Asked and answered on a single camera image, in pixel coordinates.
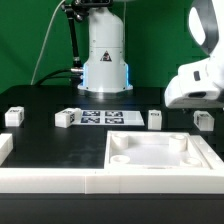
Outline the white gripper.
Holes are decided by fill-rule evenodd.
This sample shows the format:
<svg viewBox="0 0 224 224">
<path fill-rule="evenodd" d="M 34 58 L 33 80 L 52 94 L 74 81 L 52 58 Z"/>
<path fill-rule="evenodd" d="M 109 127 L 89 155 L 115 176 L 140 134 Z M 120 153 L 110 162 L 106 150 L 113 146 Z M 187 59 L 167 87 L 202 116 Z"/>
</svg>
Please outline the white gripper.
<svg viewBox="0 0 224 224">
<path fill-rule="evenodd" d="M 224 108 L 224 63 L 212 57 L 180 66 L 164 98 L 168 108 Z"/>
</svg>

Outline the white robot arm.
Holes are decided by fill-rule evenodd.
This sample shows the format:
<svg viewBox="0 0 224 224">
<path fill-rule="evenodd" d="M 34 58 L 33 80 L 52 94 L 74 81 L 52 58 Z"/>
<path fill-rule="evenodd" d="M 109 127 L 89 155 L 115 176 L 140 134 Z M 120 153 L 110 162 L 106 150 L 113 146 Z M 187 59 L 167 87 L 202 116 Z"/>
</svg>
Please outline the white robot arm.
<svg viewBox="0 0 224 224">
<path fill-rule="evenodd" d="M 224 107 L 224 0 L 193 0 L 188 28 L 206 59 L 182 65 L 165 93 L 168 108 Z M 105 7 L 89 17 L 89 58 L 82 92 L 97 97 L 130 90 L 123 60 L 123 23 Z"/>
</svg>

